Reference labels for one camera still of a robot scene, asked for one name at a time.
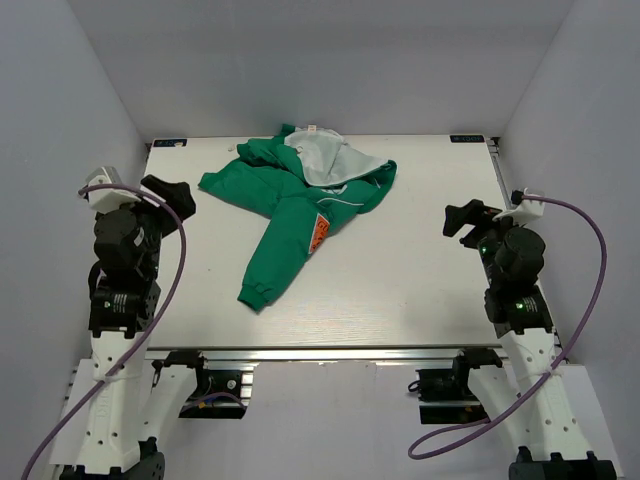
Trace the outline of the green jacket with white lining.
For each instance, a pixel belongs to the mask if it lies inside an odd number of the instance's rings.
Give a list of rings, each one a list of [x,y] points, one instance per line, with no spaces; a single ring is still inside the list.
[[[203,174],[198,187],[269,221],[237,297],[259,313],[327,237],[384,200],[397,165],[357,150],[334,130],[289,124],[272,138],[237,145],[236,152],[224,168]]]

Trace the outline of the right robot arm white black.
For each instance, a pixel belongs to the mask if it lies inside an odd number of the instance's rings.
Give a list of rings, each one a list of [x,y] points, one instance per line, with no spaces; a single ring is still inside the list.
[[[613,462],[594,452],[558,370],[564,352],[537,284],[546,245],[527,227],[542,217],[544,204],[523,192],[512,202],[505,211],[476,199],[445,208],[444,236],[472,228],[460,242],[480,255],[486,315],[510,362],[503,366],[490,349],[468,349],[454,363],[452,388],[480,401],[488,427],[514,453],[509,478],[614,479]]]

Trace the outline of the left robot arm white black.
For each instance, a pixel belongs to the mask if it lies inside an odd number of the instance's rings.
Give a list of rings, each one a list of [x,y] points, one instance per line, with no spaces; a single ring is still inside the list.
[[[155,362],[146,401],[145,355],[152,331],[178,285],[161,292],[157,278],[162,240],[196,212],[190,187],[145,176],[140,188],[96,173],[81,191],[95,211],[89,283],[93,385],[61,420],[88,409],[84,437],[63,479],[161,479],[162,452],[186,401],[205,396],[211,374],[196,351],[170,353]]]

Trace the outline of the blue label sticker left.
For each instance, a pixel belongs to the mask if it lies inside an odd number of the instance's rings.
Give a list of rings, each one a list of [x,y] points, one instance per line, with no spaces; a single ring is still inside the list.
[[[153,148],[181,148],[187,145],[187,140],[178,138],[178,139],[155,139],[152,147]]]

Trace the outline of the blue label sticker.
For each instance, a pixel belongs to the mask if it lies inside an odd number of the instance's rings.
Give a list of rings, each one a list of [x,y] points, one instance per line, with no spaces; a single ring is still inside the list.
[[[461,134],[453,134],[449,136],[449,139],[452,143],[484,143],[485,138],[483,135],[461,135]]]
[[[178,139],[155,139],[152,147],[153,148],[181,148],[187,145],[187,140],[178,138]]]

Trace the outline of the blue label sticker right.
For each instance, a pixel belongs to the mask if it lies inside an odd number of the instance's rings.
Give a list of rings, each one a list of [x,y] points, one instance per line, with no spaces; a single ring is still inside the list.
[[[461,135],[461,134],[453,134],[449,136],[449,139],[452,143],[484,143],[485,138],[483,135]]]

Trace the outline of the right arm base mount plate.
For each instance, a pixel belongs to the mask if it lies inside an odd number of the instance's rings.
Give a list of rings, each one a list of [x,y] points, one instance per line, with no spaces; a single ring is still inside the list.
[[[490,348],[460,350],[448,368],[417,371],[418,378],[407,386],[419,400],[422,425],[467,425],[484,420],[487,414],[468,387],[469,374],[481,366],[502,367],[498,354]]]

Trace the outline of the aluminium table front rail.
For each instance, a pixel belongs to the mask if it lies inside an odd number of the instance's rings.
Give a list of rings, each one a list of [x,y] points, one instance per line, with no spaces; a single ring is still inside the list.
[[[286,348],[209,348],[200,351],[213,362],[332,362],[388,361],[420,362],[451,360],[463,350],[448,347],[286,347]]]

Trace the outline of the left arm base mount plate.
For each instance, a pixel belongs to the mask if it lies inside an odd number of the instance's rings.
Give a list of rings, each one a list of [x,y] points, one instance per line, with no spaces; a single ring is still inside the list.
[[[179,417],[186,419],[242,419],[247,406],[242,399],[243,372],[211,369],[198,350],[173,350],[164,359],[154,359],[152,386],[156,387],[170,367],[189,369],[196,380],[195,390],[187,397]]]

